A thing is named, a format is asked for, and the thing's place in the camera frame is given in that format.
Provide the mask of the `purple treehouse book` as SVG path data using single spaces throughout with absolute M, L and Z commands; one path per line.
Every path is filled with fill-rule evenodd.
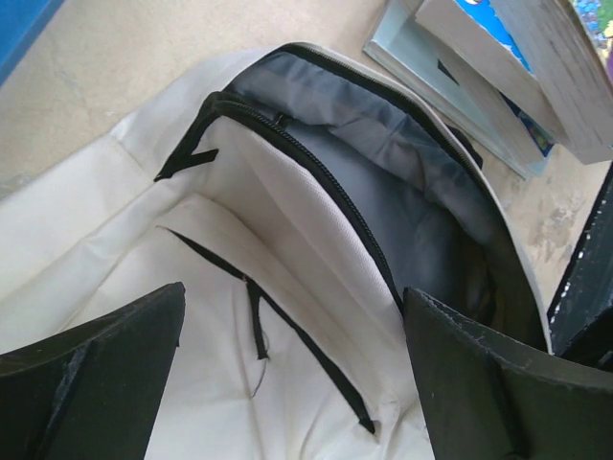
M 612 3 L 492 1 L 584 164 L 612 159 Z

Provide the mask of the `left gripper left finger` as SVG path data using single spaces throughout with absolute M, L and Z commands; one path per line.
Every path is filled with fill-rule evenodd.
M 1 356 L 4 459 L 142 459 L 184 323 L 167 284 Z

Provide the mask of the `blue cartoon paperback book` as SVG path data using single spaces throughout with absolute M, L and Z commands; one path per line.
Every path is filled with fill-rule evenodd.
M 526 165 L 543 161 L 564 129 L 491 3 L 424 1 L 414 20 L 510 155 Z

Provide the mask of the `beige student backpack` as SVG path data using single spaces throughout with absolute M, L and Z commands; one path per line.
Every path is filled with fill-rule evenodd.
M 473 150 L 306 44 L 203 62 L 1 204 L 1 356 L 185 287 L 144 459 L 429 459 L 402 292 L 539 351 Z

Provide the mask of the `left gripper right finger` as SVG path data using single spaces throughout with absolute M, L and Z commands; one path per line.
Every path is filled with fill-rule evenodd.
M 418 289 L 407 288 L 403 302 L 436 458 L 611 458 L 611 374 L 498 333 Z

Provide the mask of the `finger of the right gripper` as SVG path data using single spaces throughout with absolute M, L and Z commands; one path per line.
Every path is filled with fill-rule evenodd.
M 612 172 L 608 172 L 548 310 L 554 355 L 612 370 Z

